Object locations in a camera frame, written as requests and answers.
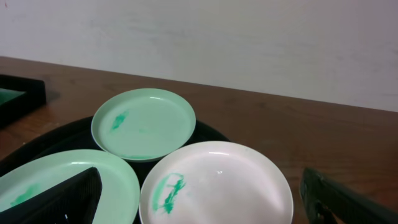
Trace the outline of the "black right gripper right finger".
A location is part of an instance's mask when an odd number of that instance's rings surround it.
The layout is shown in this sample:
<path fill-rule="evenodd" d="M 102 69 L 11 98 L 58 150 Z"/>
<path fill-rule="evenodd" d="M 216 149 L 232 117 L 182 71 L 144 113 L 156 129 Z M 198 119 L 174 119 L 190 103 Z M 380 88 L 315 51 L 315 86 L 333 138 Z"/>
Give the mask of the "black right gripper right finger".
<path fill-rule="evenodd" d="M 315 169 L 306 167 L 300 183 L 300 198 L 311 224 L 395 224 L 397 214 Z"/>

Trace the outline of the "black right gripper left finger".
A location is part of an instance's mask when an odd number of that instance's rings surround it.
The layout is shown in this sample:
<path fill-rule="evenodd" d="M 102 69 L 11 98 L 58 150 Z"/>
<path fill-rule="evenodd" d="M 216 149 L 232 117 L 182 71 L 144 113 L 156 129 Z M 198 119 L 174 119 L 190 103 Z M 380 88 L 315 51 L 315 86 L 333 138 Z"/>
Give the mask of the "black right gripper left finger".
<path fill-rule="evenodd" d="M 91 167 L 1 212 L 1 223 L 92 224 L 101 193 L 100 173 Z"/>

